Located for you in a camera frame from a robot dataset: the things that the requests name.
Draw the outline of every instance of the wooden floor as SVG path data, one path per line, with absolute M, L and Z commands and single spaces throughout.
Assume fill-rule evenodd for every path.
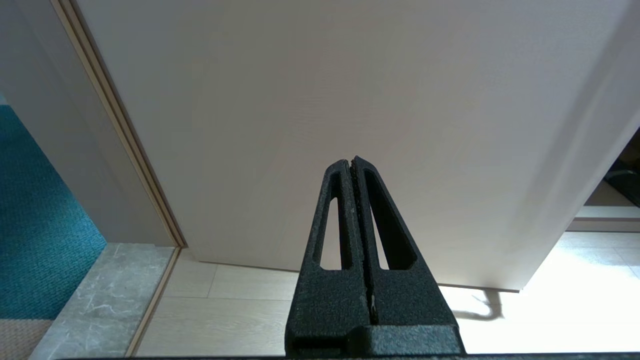
M 137 356 L 283 355 L 296 280 L 183 250 Z M 441 290 L 469 353 L 640 351 L 637 233 L 565 233 L 521 293 Z

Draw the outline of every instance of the blue carpet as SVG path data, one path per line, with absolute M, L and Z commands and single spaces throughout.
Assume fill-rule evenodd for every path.
M 56 318 L 105 245 L 13 110 L 0 106 L 0 318 Z

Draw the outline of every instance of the wall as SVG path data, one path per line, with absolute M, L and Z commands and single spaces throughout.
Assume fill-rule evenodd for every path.
M 298 268 L 324 168 L 357 154 L 440 282 L 506 288 L 596 185 L 548 199 L 628 4 L 79 1 L 200 260 Z
M 172 246 L 52 4 L 0 1 L 0 91 L 107 241 Z

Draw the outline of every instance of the door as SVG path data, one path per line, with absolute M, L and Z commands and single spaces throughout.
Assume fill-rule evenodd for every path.
M 629 3 L 78 5 L 200 261 L 298 269 L 359 155 L 438 282 L 520 289 L 637 127 Z

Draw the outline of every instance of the black clamp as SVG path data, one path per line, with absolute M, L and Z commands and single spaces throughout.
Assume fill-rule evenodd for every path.
M 342 270 L 320 258 L 338 198 Z M 374 219 L 387 257 L 380 268 Z M 287 357 L 463 355 L 458 323 L 376 168 L 356 157 L 324 173 L 285 330 Z

